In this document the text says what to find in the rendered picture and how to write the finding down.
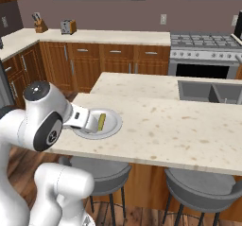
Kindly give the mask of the grey fridge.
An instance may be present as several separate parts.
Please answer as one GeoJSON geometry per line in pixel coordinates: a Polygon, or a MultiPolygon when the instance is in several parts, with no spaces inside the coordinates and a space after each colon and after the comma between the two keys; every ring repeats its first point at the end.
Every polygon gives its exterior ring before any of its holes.
{"type": "Polygon", "coordinates": [[[10,90],[8,77],[0,60],[0,108],[14,105],[14,99],[10,90]]]}

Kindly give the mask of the yellow butter stick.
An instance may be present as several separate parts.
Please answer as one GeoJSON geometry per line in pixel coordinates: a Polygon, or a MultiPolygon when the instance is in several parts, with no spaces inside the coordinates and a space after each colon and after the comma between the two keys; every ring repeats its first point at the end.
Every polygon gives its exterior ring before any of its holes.
{"type": "Polygon", "coordinates": [[[98,119],[98,131],[103,130],[105,120],[106,120],[106,114],[102,113],[98,119]]]}

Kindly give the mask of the white round plate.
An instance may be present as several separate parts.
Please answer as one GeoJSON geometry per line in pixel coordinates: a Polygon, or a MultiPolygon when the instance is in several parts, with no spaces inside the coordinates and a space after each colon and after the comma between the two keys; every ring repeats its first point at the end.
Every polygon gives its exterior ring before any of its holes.
{"type": "Polygon", "coordinates": [[[90,140],[100,140],[115,135],[122,127],[123,121],[121,116],[110,109],[94,108],[91,109],[91,115],[99,119],[100,115],[106,114],[103,128],[96,133],[85,132],[84,130],[74,130],[74,133],[82,138],[90,140]]]}

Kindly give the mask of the grey double sink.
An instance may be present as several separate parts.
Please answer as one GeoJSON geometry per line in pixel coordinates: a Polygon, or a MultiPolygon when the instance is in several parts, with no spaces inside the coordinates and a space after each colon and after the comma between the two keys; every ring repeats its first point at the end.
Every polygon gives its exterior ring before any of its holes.
{"type": "Polygon", "coordinates": [[[179,80],[180,100],[242,105],[242,85],[179,80]]]}

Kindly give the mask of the wooden base cupboard run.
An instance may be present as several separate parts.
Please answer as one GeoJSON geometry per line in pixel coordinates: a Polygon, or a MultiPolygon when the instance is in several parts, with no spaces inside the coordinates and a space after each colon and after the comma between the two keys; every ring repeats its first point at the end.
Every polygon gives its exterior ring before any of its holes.
{"type": "Polygon", "coordinates": [[[170,47],[103,43],[38,42],[3,62],[13,103],[35,80],[54,83],[67,96],[89,93],[103,72],[166,75],[170,47]]]}

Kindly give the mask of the black countertop appliance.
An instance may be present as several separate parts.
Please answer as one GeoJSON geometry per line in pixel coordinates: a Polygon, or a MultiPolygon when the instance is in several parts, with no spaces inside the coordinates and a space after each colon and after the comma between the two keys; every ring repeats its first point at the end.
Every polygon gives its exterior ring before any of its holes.
{"type": "Polygon", "coordinates": [[[239,11],[233,34],[242,42],[242,10],[239,11]]]}

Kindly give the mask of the grey bar stool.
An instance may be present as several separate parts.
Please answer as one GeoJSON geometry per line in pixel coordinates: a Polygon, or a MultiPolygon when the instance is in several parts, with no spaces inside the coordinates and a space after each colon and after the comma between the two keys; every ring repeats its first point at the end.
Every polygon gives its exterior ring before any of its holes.
{"type": "Polygon", "coordinates": [[[73,156],[71,159],[60,156],[59,163],[83,169],[93,175],[95,188],[90,196],[91,208],[94,208],[93,197],[109,196],[112,226],[116,226],[112,194],[117,190],[121,190],[123,217],[126,217],[124,184],[128,180],[131,170],[128,163],[78,156],[73,156]]]}
{"type": "Polygon", "coordinates": [[[180,208],[174,226],[179,226],[184,206],[201,212],[198,226],[206,213],[215,214],[213,226],[217,226],[220,213],[242,197],[242,180],[237,182],[232,175],[180,168],[167,168],[164,172],[169,195],[163,222],[171,199],[175,198],[180,208]]]}

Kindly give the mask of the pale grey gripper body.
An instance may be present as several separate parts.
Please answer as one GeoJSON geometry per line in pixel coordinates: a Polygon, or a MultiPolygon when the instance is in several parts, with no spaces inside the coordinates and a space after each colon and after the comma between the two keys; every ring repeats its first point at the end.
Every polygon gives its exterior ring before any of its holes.
{"type": "Polygon", "coordinates": [[[98,132],[98,120],[99,116],[95,113],[90,113],[86,124],[82,128],[87,133],[97,133],[98,132]]]}

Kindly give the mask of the wooden knife block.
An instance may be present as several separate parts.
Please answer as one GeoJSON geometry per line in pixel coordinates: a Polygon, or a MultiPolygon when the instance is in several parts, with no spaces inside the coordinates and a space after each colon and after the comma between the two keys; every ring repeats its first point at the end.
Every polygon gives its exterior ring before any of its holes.
{"type": "Polygon", "coordinates": [[[39,16],[37,12],[32,15],[32,18],[34,19],[35,31],[37,33],[44,33],[48,30],[44,20],[39,16]]]}

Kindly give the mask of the silver gas stove oven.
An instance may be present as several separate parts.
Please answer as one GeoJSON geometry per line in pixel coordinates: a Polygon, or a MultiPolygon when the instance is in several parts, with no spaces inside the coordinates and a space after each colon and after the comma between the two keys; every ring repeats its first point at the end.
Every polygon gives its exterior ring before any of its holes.
{"type": "Polygon", "coordinates": [[[231,34],[172,32],[170,40],[169,76],[236,78],[242,44],[231,34]]]}

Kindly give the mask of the silver orange toaster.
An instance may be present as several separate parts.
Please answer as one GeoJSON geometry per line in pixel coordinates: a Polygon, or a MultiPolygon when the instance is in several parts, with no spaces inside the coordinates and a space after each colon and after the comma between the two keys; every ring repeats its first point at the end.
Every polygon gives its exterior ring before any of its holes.
{"type": "Polygon", "coordinates": [[[60,31],[62,34],[72,35],[77,31],[77,24],[75,20],[64,20],[60,22],[60,31]]]}

